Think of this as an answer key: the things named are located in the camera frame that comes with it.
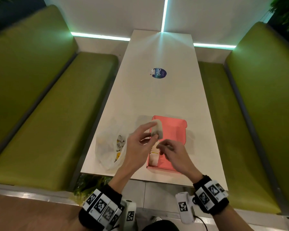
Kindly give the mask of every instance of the glowing light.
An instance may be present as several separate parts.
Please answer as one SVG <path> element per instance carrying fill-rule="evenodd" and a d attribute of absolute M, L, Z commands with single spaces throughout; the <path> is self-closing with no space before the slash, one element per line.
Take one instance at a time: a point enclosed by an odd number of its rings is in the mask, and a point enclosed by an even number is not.
<path fill-rule="evenodd" d="M 235 49 L 235 45 L 213 45 L 213 44 L 201 44 L 194 43 L 195 47 L 212 48 L 212 49 Z"/>
<path fill-rule="evenodd" d="M 161 32 L 164 32 L 168 0 L 165 0 Z"/>
<path fill-rule="evenodd" d="M 71 32 L 71 33 L 72 33 L 73 36 L 80 36 L 80 37 L 97 38 L 97 39 L 107 39 L 107 40 L 130 41 L 130 38 L 124 38 L 124 37 L 103 36 L 103 35 L 94 35 L 94 34 L 86 34 L 86 33 L 79 33 L 79 32 Z"/>

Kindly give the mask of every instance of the green bench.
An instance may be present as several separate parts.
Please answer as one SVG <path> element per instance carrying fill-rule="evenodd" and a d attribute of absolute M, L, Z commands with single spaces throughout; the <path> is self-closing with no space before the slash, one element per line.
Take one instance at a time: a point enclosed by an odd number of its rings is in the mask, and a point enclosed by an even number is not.
<path fill-rule="evenodd" d="M 226 59 L 289 203 L 289 45 L 256 23 Z M 199 62 L 232 206 L 280 213 L 222 64 Z"/>
<path fill-rule="evenodd" d="M 0 144 L 54 83 L 1 152 L 0 183 L 68 188 L 118 69 L 114 55 L 77 50 L 54 5 L 0 33 Z"/>

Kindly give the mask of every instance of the open cardboard box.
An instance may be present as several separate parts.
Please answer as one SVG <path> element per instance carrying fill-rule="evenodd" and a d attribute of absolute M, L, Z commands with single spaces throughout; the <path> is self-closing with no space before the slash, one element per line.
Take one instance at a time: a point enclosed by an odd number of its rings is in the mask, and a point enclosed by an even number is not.
<path fill-rule="evenodd" d="M 183 119 L 178 118 L 169 118 L 163 116 L 153 116 L 152 121 L 159 119 L 162 122 L 163 127 L 163 139 L 159 140 L 159 142 L 163 141 L 164 139 L 170 139 L 179 141 L 183 144 L 186 143 L 186 128 L 187 122 Z M 157 166 L 150 166 L 149 165 L 149 156 L 147 159 L 147 168 L 157 168 L 157 169 L 165 169 L 177 172 L 173 167 L 172 164 L 166 159 L 165 155 L 160 155 L 158 159 Z"/>

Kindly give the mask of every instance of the wooden floor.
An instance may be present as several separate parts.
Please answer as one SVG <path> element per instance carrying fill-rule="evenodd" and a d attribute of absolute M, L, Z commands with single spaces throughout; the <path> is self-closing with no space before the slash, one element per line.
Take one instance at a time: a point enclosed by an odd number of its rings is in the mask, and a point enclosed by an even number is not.
<path fill-rule="evenodd" d="M 73 205 L 0 195 L 0 231 L 75 230 L 71 227 L 79 210 Z"/>

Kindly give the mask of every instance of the round sticker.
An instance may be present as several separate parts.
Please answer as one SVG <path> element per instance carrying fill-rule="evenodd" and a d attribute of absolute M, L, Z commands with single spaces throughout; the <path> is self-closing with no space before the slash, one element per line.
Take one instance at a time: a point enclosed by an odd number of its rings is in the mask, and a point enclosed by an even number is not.
<path fill-rule="evenodd" d="M 165 78 L 167 75 L 167 72 L 162 68 L 154 68 L 152 69 L 152 77 L 154 78 Z"/>

